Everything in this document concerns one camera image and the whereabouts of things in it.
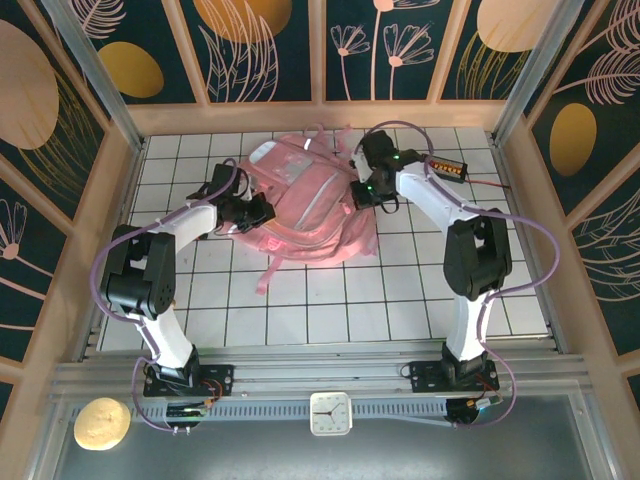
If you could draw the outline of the black connector board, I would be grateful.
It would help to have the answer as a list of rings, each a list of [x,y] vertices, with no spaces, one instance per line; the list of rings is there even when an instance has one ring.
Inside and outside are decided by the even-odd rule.
[[[467,181],[468,165],[464,162],[432,156],[429,166],[443,180],[463,184]]]

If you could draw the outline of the round yellow sponge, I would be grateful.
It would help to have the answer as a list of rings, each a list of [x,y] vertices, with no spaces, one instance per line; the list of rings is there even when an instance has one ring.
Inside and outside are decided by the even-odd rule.
[[[85,450],[106,451],[124,439],[130,424],[131,413],[124,403],[107,397],[98,398],[78,414],[74,439]]]

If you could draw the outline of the pink student backpack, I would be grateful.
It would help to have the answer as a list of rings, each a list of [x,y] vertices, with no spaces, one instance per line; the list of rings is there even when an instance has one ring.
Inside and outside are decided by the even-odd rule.
[[[344,142],[349,127],[332,132],[312,124],[256,147],[240,162],[252,192],[263,193],[275,217],[235,240],[270,257],[256,293],[266,293],[285,261],[334,267],[354,256],[377,253],[372,209],[358,210],[351,184],[357,171]]]

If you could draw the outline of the white square clock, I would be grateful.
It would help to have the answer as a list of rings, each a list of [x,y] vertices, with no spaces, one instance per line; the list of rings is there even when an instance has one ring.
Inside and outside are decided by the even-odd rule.
[[[353,427],[353,409],[346,392],[315,392],[310,396],[310,431],[316,437],[344,436]]]

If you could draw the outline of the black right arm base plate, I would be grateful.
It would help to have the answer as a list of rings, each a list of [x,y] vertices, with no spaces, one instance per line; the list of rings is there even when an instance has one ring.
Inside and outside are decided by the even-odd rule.
[[[485,386],[500,390],[495,363],[487,360],[482,371],[458,378],[455,368],[444,360],[414,361],[408,364],[413,393],[480,392]]]

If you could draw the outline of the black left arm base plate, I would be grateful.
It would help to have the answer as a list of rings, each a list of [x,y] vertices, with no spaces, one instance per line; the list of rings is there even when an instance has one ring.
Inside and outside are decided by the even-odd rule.
[[[161,380],[151,366],[144,368],[143,396],[156,397],[216,397],[230,396],[234,382],[233,365],[201,365],[199,383],[194,387],[181,386]]]

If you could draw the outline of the aluminium frame post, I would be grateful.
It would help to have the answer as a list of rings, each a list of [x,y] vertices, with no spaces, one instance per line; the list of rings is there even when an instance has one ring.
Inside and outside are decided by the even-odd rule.
[[[505,108],[492,132],[493,145],[496,148],[503,147],[508,140],[523,114],[524,108],[542,82],[545,72],[575,24],[583,3],[584,0],[560,0],[554,8],[515,82]]]
[[[124,0],[41,1],[111,118],[129,145],[140,152],[143,136],[92,43],[108,39],[124,20]]]

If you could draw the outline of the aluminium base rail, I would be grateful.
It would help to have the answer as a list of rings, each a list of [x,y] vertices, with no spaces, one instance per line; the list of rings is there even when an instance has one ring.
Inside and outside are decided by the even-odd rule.
[[[412,393],[407,365],[431,360],[423,352],[230,352],[203,358],[205,364],[235,367],[232,399],[303,399],[316,391],[345,391],[355,398],[407,396]],[[589,392],[592,382],[576,355],[520,351],[505,360],[521,395]],[[54,369],[52,399],[88,400],[130,397],[133,358],[103,357],[63,363]]]

